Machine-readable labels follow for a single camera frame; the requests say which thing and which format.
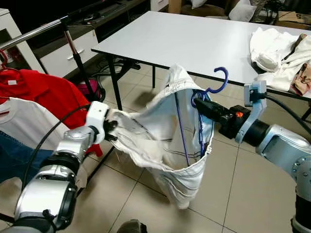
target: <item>white table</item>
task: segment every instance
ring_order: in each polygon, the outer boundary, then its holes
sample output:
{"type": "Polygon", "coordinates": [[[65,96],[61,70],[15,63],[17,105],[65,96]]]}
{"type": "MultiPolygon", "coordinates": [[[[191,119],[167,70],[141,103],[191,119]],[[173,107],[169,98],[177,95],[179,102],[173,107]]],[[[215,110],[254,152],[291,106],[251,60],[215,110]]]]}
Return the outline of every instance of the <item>white table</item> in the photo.
{"type": "MultiPolygon", "coordinates": [[[[92,51],[108,55],[117,104],[121,109],[113,56],[152,65],[153,80],[155,67],[169,68],[178,63],[190,74],[219,81],[224,79],[223,73],[214,73],[214,68],[225,67],[230,83],[244,85],[258,75],[251,66],[249,52],[252,32],[258,27],[264,30],[276,28],[279,32],[293,35],[311,35],[310,31],[293,28],[149,11],[99,43],[92,51]]],[[[307,99],[287,92],[269,91],[307,99]]]]}

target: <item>red t-shirt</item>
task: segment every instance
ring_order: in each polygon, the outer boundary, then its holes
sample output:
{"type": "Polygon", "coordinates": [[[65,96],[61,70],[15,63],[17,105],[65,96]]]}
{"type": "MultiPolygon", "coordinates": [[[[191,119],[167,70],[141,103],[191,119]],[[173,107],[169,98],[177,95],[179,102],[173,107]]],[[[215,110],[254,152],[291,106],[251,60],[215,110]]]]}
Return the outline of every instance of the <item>red t-shirt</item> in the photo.
{"type": "MultiPolygon", "coordinates": [[[[0,96],[35,101],[58,119],[80,106],[89,104],[84,95],[68,80],[26,69],[0,72],[0,96]]],[[[86,110],[79,110],[69,116],[64,124],[70,129],[83,126],[86,114],[86,110]]],[[[96,152],[97,156],[103,154],[99,145],[93,145],[88,150],[92,151],[96,152]]]]}

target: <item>hanger hook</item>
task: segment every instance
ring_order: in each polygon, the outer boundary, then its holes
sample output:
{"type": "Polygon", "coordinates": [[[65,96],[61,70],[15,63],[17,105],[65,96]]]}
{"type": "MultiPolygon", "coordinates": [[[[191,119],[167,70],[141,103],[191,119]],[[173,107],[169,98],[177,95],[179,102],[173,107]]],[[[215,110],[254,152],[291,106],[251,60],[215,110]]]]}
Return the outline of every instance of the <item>hanger hook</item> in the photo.
{"type": "Polygon", "coordinates": [[[225,74],[225,80],[223,82],[223,84],[221,85],[221,87],[219,87],[218,89],[214,90],[212,88],[208,88],[206,91],[194,91],[192,97],[191,97],[191,105],[195,108],[195,103],[194,103],[194,96],[197,94],[197,93],[201,93],[202,94],[202,97],[203,97],[203,100],[204,100],[204,95],[207,93],[207,92],[210,92],[210,93],[213,93],[213,94],[216,94],[218,92],[221,92],[225,86],[227,85],[228,83],[228,71],[225,67],[218,67],[218,68],[215,68],[214,69],[214,72],[217,72],[217,71],[222,71],[224,74],[225,74]]]}
{"type": "Polygon", "coordinates": [[[218,68],[214,69],[214,72],[216,73],[219,70],[221,70],[223,73],[225,73],[225,81],[224,81],[223,85],[216,90],[214,90],[212,88],[208,88],[205,91],[205,93],[210,92],[210,93],[216,94],[218,92],[221,92],[225,88],[225,86],[227,85],[227,83],[228,83],[228,71],[224,67],[218,67],[218,68]]]}
{"type": "Polygon", "coordinates": [[[0,50],[0,54],[1,54],[1,56],[3,57],[3,63],[1,64],[1,66],[2,66],[2,69],[5,69],[5,68],[6,68],[6,65],[8,64],[8,58],[7,58],[7,56],[5,55],[5,53],[4,53],[3,50],[0,50]]]}

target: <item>blue jeans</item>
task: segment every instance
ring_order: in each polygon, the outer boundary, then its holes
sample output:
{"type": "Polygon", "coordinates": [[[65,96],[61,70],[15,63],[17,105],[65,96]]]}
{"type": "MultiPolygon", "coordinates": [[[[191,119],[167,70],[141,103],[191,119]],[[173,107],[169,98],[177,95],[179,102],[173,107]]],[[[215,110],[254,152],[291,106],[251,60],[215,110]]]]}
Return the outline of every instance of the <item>blue jeans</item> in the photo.
{"type": "MultiPolygon", "coordinates": [[[[0,131],[0,183],[12,178],[23,179],[27,163],[34,149],[0,131]]],[[[39,171],[41,163],[51,156],[52,150],[39,150],[28,173],[27,182],[39,171]]]]}

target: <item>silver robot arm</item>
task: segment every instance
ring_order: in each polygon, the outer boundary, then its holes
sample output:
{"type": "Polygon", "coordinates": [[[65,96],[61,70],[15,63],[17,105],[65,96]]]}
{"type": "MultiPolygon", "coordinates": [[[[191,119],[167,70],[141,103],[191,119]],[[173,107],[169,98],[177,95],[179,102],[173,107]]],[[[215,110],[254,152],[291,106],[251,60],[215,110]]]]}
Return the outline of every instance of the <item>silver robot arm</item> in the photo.
{"type": "Polygon", "coordinates": [[[258,120],[267,106],[265,96],[266,83],[260,81],[244,86],[244,105],[253,107],[252,111],[239,105],[226,109],[201,99],[194,99],[194,102],[200,113],[221,124],[221,134],[256,147],[259,155],[296,181],[293,232],[311,233],[311,145],[305,138],[281,126],[269,126],[258,120]]]}
{"type": "Polygon", "coordinates": [[[65,132],[52,156],[22,191],[15,210],[15,223],[2,233],[54,233],[72,221],[78,169],[87,149],[105,138],[108,105],[94,101],[85,126],[65,132]]]}

